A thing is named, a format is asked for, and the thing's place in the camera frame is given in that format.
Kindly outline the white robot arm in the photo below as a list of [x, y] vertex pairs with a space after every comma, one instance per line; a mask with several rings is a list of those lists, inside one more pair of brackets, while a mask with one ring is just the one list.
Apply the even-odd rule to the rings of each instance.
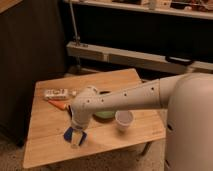
[[83, 89], [71, 105], [71, 125], [85, 130], [98, 111], [165, 108], [165, 171], [213, 171], [213, 74], [188, 73], [99, 94]]

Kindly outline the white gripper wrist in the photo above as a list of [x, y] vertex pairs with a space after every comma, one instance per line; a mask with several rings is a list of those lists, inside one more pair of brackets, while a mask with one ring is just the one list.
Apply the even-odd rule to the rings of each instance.
[[72, 132], [72, 137], [71, 137], [71, 147], [72, 148], [78, 148], [79, 147], [79, 143], [82, 139], [82, 132], [88, 128], [88, 124], [79, 124], [76, 122], [72, 122], [71, 123], [71, 127], [75, 130], [79, 130], [79, 131], [73, 131]]

